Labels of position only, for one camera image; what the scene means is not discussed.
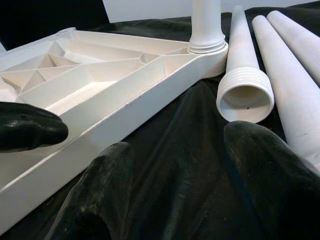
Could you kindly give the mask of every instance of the vertical white post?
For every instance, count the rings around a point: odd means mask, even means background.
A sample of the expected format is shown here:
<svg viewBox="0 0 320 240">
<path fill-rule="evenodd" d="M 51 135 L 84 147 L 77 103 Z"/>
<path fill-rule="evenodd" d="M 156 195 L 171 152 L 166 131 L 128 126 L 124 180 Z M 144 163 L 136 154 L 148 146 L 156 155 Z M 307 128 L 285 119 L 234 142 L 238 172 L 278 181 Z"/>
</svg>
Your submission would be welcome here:
<svg viewBox="0 0 320 240">
<path fill-rule="evenodd" d="M 320 37 L 279 11 L 267 19 L 320 87 Z"/>
<path fill-rule="evenodd" d="M 264 16 L 252 25 L 287 143 L 319 169 L 320 89 Z"/>
<path fill-rule="evenodd" d="M 226 74 L 219 83 L 216 106 L 229 122 L 257 123 L 274 108 L 275 100 L 268 76 L 259 69 L 245 11 L 232 12 Z"/>
<path fill-rule="evenodd" d="M 226 41 L 221 30 L 220 0 L 193 0 L 191 19 L 191 53 L 209 54 L 223 49 Z"/>
</svg>

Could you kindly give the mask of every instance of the glove finger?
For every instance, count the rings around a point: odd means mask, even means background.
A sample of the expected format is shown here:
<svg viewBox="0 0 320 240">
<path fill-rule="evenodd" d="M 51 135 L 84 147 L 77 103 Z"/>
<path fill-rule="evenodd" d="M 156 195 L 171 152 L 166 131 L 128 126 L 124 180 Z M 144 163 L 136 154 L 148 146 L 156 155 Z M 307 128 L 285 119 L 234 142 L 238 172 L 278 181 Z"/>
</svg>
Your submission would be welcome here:
<svg viewBox="0 0 320 240">
<path fill-rule="evenodd" d="M 0 152 L 20 152 L 64 141 L 69 134 L 59 119 L 25 114 L 0 116 Z"/>
<path fill-rule="evenodd" d="M 38 108 L 36 106 L 24 104 L 24 103 L 0 102 L 0 113 L 2 115 L 6 115 L 6 114 L 21 114 L 21 115 L 23 115 L 23 114 L 25 114 L 25 115 L 31 115 L 31 116 L 39 117 L 39 118 L 61 120 L 60 117 L 58 117 L 57 115 L 55 115 L 52 112 L 49 112 L 49 111 L 44 110 L 42 108 Z"/>
<path fill-rule="evenodd" d="M 319 172 L 257 124 L 228 123 L 224 142 L 270 238 L 317 239 L 319 226 L 313 217 L 320 214 Z"/>
<path fill-rule="evenodd" d="M 134 176 L 126 142 L 107 147 L 66 197 L 45 240 L 123 240 Z"/>
</svg>

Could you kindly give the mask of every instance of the tapered white pole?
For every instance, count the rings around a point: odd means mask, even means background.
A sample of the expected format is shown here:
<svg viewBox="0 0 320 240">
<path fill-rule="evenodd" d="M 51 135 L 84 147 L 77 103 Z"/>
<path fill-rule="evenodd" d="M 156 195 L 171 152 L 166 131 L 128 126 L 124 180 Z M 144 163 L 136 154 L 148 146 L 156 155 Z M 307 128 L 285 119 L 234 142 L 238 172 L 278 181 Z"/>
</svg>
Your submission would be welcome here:
<svg viewBox="0 0 320 240">
<path fill-rule="evenodd" d="M 320 89 L 264 16 L 252 25 L 287 143 L 319 168 Z"/>
<path fill-rule="evenodd" d="M 268 76 L 259 69 L 242 6 L 232 12 L 226 74 L 220 81 L 216 106 L 227 121 L 257 123 L 275 104 Z"/>
<path fill-rule="evenodd" d="M 193 0 L 191 20 L 191 53 L 209 54 L 225 47 L 225 35 L 221 30 L 220 0 Z"/>
<path fill-rule="evenodd" d="M 267 19 L 320 87 L 320 37 L 279 11 Z"/>
</svg>

